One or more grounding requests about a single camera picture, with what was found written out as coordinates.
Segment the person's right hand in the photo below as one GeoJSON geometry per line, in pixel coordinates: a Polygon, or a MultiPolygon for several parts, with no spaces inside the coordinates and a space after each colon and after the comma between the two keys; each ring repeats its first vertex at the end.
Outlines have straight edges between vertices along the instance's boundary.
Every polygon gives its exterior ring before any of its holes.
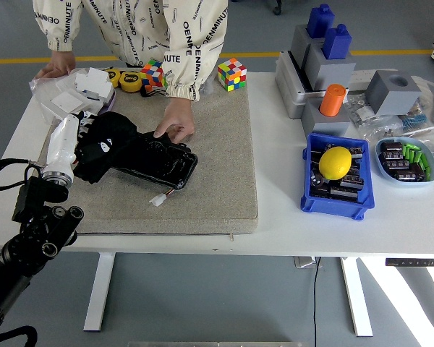
{"type": "Polygon", "coordinates": [[[50,62],[36,74],[35,79],[63,77],[75,67],[76,59],[72,51],[52,51],[50,62]]]}

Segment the person's left hand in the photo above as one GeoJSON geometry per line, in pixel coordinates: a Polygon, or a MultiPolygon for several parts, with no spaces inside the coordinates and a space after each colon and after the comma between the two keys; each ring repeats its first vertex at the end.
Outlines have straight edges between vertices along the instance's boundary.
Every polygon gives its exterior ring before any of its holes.
{"type": "Polygon", "coordinates": [[[165,133],[173,143],[179,143],[195,132],[192,101],[185,98],[170,98],[161,123],[153,133],[155,138],[165,133]]]}

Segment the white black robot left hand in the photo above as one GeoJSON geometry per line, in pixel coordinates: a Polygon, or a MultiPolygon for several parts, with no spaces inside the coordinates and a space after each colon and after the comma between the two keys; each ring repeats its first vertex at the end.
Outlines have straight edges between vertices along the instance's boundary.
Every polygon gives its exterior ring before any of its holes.
{"type": "Polygon", "coordinates": [[[42,178],[62,186],[70,186],[74,176],[90,164],[104,162],[113,154],[113,141],[107,137],[91,143],[79,145],[78,142],[89,134],[98,116],[89,111],[67,115],[51,134],[46,165],[41,171],[42,178]]]}

